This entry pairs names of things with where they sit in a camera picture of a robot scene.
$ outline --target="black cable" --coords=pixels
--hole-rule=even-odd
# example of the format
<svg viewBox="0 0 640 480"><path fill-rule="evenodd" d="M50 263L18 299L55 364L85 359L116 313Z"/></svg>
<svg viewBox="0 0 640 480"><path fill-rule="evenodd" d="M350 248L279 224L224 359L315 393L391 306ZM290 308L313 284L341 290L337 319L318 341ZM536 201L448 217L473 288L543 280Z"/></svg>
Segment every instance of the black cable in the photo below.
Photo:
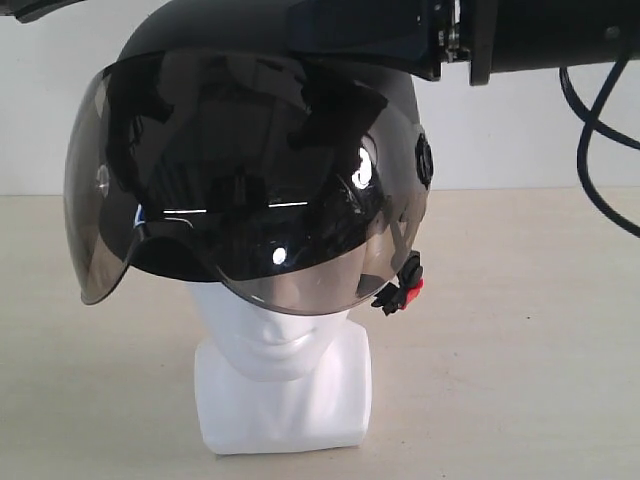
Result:
<svg viewBox="0 0 640 480"><path fill-rule="evenodd" d="M593 137L593 133L598 129L598 124L600 123L599 119L600 119L600 115L602 114L602 110L604 110L604 106L609 100L609 97L611 96L611 92L613 92L613 89L618 83L618 80L620 80L622 73L627 67L627 64L629 63L629 61L631 60L633 52L636 50L636 48L638 48L637 47L638 45L640 45L640 28L638 29L632 41L630 41L627 44L627 46L625 46L624 50L618 57L616 64L611 69L609 76L604 82L604 85L602 86L602 89L600 90L600 93L598 94L598 97L596 98L596 101L593 104L593 108L591 110L587 110L587 114L585 115L585 118L584 118L585 125L584 125L584 128L582 129L582 135L580 136L580 144L578 146L578 177L580 178L580 183L582 184L582 188L584 189L585 193L589 197L589 200L591 200L591 202L596 206L598 210L600 210L600 212L602 212L609 220L611 220L613 223L618 225L620 228L640 238L640 226L636 225L635 223L629 221L627 218L620 215L604 200L604 198L602 198L602 196L600 195L596 187L593 185L593 182L591 181L591 176L589 175L589 166L587 162L591 138Z"/></svg>
<svg viewBox="0 0 640 480"><path fill-rule="evenodd" d="M571 83L571 78L569 77L569 71L566 68L560 69L560 85L562 87L564 98L567 100L571 110L573 110L580 120L587 123L589 109L584 103L582 103L582 100L576 93L575 88L573 88L573 83ZM613 140L614 142L624 145L625 147L633 148L634 150L640 150L639 141L618 132L607 124L602 123L600 120L596 122L595 130L600 135L607 137L609 140Z"/></svg>

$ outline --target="tinted visor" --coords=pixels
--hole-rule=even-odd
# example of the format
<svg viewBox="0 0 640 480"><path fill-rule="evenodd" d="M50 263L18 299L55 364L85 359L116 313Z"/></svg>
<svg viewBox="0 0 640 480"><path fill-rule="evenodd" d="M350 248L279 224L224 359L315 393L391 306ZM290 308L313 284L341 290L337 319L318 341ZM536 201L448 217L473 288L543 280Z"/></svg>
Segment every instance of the tinted visor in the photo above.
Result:
<svg viewBox="0 0 640 480"><path fill-rule="evenodd" d="M115 64L91 83L67 158L83 301L133 265L284 313L351 308L413 245L419 134L376 91L292 60L180 50Z"/></svg>

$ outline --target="table surface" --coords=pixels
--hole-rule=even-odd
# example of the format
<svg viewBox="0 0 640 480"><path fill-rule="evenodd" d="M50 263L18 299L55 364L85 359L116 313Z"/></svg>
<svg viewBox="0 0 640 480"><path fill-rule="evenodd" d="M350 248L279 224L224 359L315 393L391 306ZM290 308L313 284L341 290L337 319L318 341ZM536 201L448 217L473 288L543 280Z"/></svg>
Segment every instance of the table surface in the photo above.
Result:
<svg viewBox="0 0 640 480"><path fill-rule="evenodd" d="M640 190L607 193L640 220ZM427 288L360 308L373 414L361 448L216 457L176 282L130 272L84 307L61 199L0 198L0 478L637 479L640 241L578 190L436 192Z"/></svg>

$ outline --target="mannequin face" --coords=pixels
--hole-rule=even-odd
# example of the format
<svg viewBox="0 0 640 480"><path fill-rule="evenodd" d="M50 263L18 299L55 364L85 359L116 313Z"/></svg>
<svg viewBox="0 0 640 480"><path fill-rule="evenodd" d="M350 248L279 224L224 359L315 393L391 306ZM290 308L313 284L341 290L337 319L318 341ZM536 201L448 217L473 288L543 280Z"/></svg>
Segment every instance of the mannequin face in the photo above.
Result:
<svg viewBox="0 0 640 480"><path fill-rule="evenodd" d="M222 355L257 382L291 381L311 372L349 314L285 315L257 307L219 283L187 285Z"/></svg>

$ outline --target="black helmet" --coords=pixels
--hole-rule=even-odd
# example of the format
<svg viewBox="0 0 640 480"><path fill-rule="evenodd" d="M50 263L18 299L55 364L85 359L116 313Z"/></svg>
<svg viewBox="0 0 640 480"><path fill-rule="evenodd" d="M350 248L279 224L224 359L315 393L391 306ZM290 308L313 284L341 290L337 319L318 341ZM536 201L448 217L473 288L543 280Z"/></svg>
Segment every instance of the black helmet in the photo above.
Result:
<svg viewBox="0 0 640 480"><path fill-rule="evenodd" d="M432 175L411 77L288 55L291 3L174 0L93 79L64 186L84 303L132 265L283 313L403 306Z"/></svg>

